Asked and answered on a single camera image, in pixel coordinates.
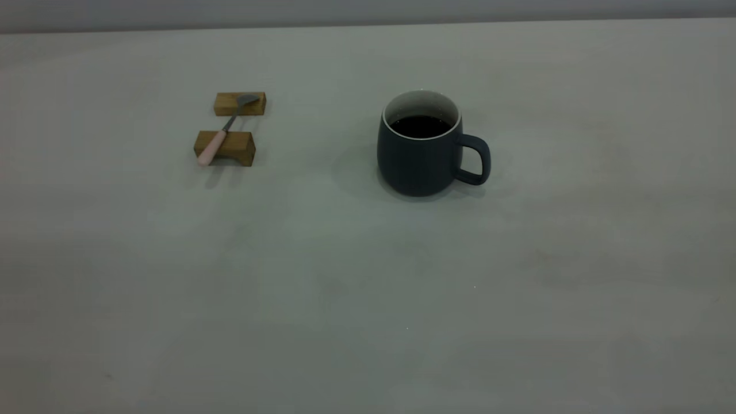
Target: mug handle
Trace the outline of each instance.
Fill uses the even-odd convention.
[[[486,144],[485,141],[472,135],[461,136],[459,144],[463,147],[473,148],[478,151],[478,154],[481,155],[483,169],[481,174],[478,175],[458,168],[455,178],[464,183],[480,186],[482,183],[486,182],[488,176],[491,174],[491,150],[488,149],[488,144]]]

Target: wooden block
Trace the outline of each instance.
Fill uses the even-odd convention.
[[[199,154],[205,150],[207,144],[212,141],[218,131],[200,131],[194,142],[194,153]],[[215,158],[234,158],[244,166],[252,166],[255,157],[255,143],[251,133],[230,131],[225,136],[220,149],[217,150]]]
[[[236,98],[242,94],[258,95],[261,98],[257,101],[243,105],[240,115],[263,115],[266,111],[266,94],[264,92],[224,92],[217,94],[215,98],[215,115],[231,116],[238,109]]]

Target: white wall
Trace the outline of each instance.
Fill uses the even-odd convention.
[[[0,0],[0,32],[736,15],[736,0]]]

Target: metal spoon head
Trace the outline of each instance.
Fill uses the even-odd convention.
[[[230,130],[230,127],[233,125],[233,122],[235,121],[235,118],[240,115],[240,110],[243,109],[243,105],[251,102],[255,102],[259,100],[260,97],[258,95],[252,95],[252,94],[242,94],[239,97],[235,98],[235,101],[238,103],[237,109],[235,109],[235,112],[230,117],[230,121],[227,121],[227,124],[222,128],[223,131]]]
[[[235,98],[235,101],[238,103],[238,108],[242,108],[243,105],[251,102],[255,102],[259,100],[260,97],[258,95],[252,95],[252,94],[243,94],[237,98]]]

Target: spoon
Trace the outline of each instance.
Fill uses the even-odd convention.
[[[197,164],[199,164],[199,166],[210,165],[210,162],[212,162],[212,158],[215,158],[217,150],[219,150],[220,145],[222,145],[222,142],[225,140],[227,131],[233,125],[235,118],[237,118],[240,114],[240,110],[243,108],[243,105],[257,101],[259,99],[260,98],[258,97],[258,95],[250,94],[241,95],[236,98],[238,109],[236,109],[233,113],[233,116],[230,117],[230,121],[227,121],[227,124],[225,124],[225,126],[220,131],[217,131],[215,137],[212,138],[212,141],[210,141],[210,143],[207,144],[207,147],[205,147],[205,150],[202,151],[201,154],[199,154],[199,157],[197,157]]]

